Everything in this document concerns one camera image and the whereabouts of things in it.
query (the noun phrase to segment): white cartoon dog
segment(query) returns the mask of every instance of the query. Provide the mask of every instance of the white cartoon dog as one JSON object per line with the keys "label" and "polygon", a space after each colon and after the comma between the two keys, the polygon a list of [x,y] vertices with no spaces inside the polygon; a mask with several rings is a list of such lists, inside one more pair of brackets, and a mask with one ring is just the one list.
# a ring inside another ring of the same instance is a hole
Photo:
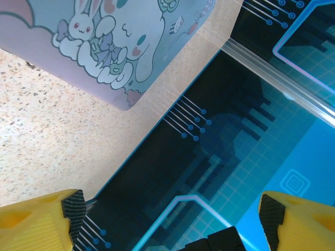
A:
{"label": "white cartoon dog", "polygon": [[[128,83],[133,74],[130,61],[138,60],[135,78],[145,81],[165,26],[157,0],[91,0],[86,14],[88,1],[75,0],[74,16],[68,25],[64,20],[59,23],[54,46],[113,89]],[[99,7],[101,20],[94,29]]]}
{"label": "white cartoon dog", "polygon": [[[136,81],[145,81],[152,73],[154,53],[165,26],[158,1],[103,0],[100,15],[102,20],[97,27],[97,37],[108,32],[106,24],[114,18],[113,43],[118,48],[126,48],[127,59],[138,60]],[[100,77],[109,78],[109,75],[103,71]]]}

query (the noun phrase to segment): terrazzo surface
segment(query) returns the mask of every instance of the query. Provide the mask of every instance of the terrazzo surface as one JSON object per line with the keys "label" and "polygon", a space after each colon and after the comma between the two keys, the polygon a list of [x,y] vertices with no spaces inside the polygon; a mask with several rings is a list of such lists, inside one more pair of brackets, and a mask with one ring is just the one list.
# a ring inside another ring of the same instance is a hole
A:
{"label": "terrazzo surface", "polygon": [[93,198],[228,39],[239,10],[217,1],[128,111],[0,50],[0,206],[68,188]]}

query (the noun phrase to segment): black object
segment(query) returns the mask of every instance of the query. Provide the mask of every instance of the black object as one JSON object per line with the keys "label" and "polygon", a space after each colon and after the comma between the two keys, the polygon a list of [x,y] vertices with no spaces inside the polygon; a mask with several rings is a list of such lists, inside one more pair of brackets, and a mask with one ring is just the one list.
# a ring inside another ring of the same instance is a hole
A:
{"label": "black object", "polygon": [[86,203],[82,190],[78,190],[61,201],[64,218],[70,221],[69,236],[74,246],[79,236],[79,230],[84,222]]}
{"label": "black object", "polygon": [[26,65],[27,65],[29,68],[31,68],[31,69],[35,69],[35,68],[36,68],[35,65],[29,63],[28,61],[26,61]]}
{"label": "black object", "polygon": [[271,251],[277,251],[279,238],[277,229],[285,217],[285,206],[268,195],[263,195],[260,206],[260,220]]}
{"label": "black object", "polygon": [[234,226],[187,244],[179,251],[246,251]]}

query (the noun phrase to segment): clear plastic edge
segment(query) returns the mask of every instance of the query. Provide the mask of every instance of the clear plastic edge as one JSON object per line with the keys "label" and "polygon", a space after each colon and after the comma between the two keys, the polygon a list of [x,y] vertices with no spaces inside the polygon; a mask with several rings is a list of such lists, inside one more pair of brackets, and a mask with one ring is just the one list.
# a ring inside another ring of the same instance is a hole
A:
{"label": "clear plastic edge", "polygon": [[283,94],[290,95],[295,102],[307,111],[335,128],[335,110],[331,106],[267,63],[267,61],[231,38],[227,40],[221,50]]}

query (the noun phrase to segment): light blue glowing border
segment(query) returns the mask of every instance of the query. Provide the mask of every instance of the light blue glowing border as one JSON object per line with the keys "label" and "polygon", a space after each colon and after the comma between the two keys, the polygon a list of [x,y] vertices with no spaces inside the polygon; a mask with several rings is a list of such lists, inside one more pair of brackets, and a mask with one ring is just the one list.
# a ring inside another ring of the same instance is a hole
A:
{"label": "light blue glowing border", "polygon": [[[140,239],[140,241],[136,244],[136,246],[132,249],[132,251],[140,251],[140,249],[145,245],[148,239],[152,236],[152,234],[156,231],[156,229],[162,224],[162,222],[168,217],[171,211],[175,208],[175,206],[179,202],[184,201],[194,201],[197,202],[200,206],[202,206],[206,211],[208,211],[214,218],[219,220],[225,227],[231,227],[229,224],[217,211],[215,211],[208,203],[206,203],[202,198],[198,195],[179,195],[174,197],[174,199],[170,202],[170,204],[164,209],[161,215],[156,219],[156,221],[151,225],[151,227],[147,230],[144,236]],[[252,250],[259,251],[254,245],[252,245],[244,236],[240,234],[242,241],[247,244]]]}
{"label": "light blue glowing border", "polygon": [[327,91],[331,92],[332,94],[335,94],[335,90],[327,86],[325,83],[317,79],[316,77],[312,76],[307,71],[303,70],[300,66],[294,64],[292,61],[287,59],[286,57],[282,56],[279,53],[279,50],[282,48],[282,46],[288,41],[288,39],[294,34],[294,32],[300,27],[300,25],[306,20],[306,18],[313,12],[313,10],[322,5],[328,5],[335,3],[335,0],[312,0],[306,8],[303,10],[303,12],[299,15],[299,17],[295,20],[295,22],[291,25],[291,27],[285,32],[285,34],[282,36],[282,38],[279,40],[279,42],[275,45],[272,52],[273,54],[279,58],[280,60],[284,61],[286,64],[290,65],[292,68],[296,69],[300,73],[304,74],[306,77],[317,83],[318,85],[322,86]]}

